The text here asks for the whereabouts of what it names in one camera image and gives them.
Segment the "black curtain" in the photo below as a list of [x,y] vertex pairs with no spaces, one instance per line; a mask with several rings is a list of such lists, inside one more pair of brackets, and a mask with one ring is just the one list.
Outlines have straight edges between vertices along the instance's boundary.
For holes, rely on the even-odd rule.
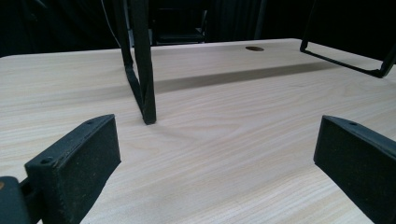
[[[2,29],[0,40],[7,45],[7,50],[0,49],[3,51],[2,56],[118,48],[108,28],[101,0],[14,2],[18,4],[14,3],[12,15],[0,17],[0,24],[7,21],[19,22],[18,27],[1,27],[6,29]],[[105,1],[105,6],[110,22],[115,27],[112,2]]]
[[303,38],[314,0],[265,1],[262,39]]
[[261,0],[212,0],[206,42],[254,39]]
[[149,0],[149,26],[153,18],[162,30],[202,27],[202,11],[208,10],[210,0]]

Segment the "black bracket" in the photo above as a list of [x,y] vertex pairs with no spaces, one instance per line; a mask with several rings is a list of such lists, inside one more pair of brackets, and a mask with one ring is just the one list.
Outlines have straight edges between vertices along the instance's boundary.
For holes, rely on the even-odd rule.
[[374,223],[396,223],[396,142],[323,116],[314,161]]
[[312,55],[314,57],[317,57],[317,58],[320,58],[322,60],[328,61],[330,63],[335,63],[335,64],[338,64],[338,65],[341,65],[341,66],[344,66],[344,67],[347,67],[347,68],[362,72],[364,74],[367,74],[367,75],[370,75],[370,76],[373,76],[373,77],[385,77],[389,73],[389,71],[392,68],[392,66],[396,63],[396,42],[393,45],[393,47],[391,48],[390,52],[385,57],[384,61],[382,62],[381,68],[380,69],[375,69],[375,70],[366,70],[366,69],[362,69],[362,68],[347,64],[347,63],[342,63],[342,62],[336,61],[334,59],[331,59],[331,58],[316,54],[316,53],[311,52],[311,51],[306,49],[308,47],[309,38],[310,38],[310,35],[312,33],[313,22],[315,21],[316,16],[318,14],[317,10],[318,10],[318,2],[319,1],[320,0],[315,0],[315,3],[313,5],[313,7],[312,7],[311,14],[310,14],[309,20],[308,20],[308,24],[306,25],[306,28],[305,28],[303,41],[302,41],[301,46],[300,46],[300,52]]
[[0,223],[77,224],[120,164],[114,115],[87,120],[25,164],[28,177],[0,177]]
[[[154,80],[149,41],[148,14],[149,6],[145,0],[131,0],[125,8],[123,0],[114,0],[119,43],[124,62],[125,73],[134,93],[146,124],[155,123],[157,119],[154,95]],[[130,20],[134,34],[134,56],[137,62],[139,79],[134,73],[134,60],[131,55],[131,45],[127,29]]]

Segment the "wooden table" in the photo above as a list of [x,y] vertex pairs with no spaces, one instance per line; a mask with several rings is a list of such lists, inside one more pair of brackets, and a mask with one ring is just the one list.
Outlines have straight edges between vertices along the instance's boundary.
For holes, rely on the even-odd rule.
[[396,140],[396,69],[369,77],[299,45],[153,48],[158,121],[150,126],[119,49],[2,58],[0,175],[22,181],[23,165],[39,152],[84,120],[115,114],[122,163],[83,223],[370,223],[313,155],[322,115]]

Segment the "dark background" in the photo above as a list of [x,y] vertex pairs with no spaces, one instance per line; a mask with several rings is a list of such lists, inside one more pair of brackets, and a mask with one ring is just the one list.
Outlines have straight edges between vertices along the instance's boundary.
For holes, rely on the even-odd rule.
[[[110,33],[100,0],[41,0],[45,7],[38,2],[0,0],[0,57],[119,47]],[[267,0],[259,39],[301,39],[313,3],[314,0]],[[320,3],[311,41],[377,59],[383,59],[395,43],[396,19],[391,14],[396,1]],[[112,2],[104,0],[104,4],[115,28]],[[260,6],[261,0],[210,1],[206,42],[254,39]]]

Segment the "light wood tabletop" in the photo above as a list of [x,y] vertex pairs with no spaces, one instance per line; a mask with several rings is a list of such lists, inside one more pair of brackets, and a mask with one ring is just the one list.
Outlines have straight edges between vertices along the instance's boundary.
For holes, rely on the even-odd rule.
[[396,69],[370,77],[303,54],[300,43],[152,48],[158,121],[149,126],[119,49],[2,58],[0,175],[22,181],[39,152],[115,114],[122,163],[82,223],[370,223],[313,156],[322,115],[396,140]]

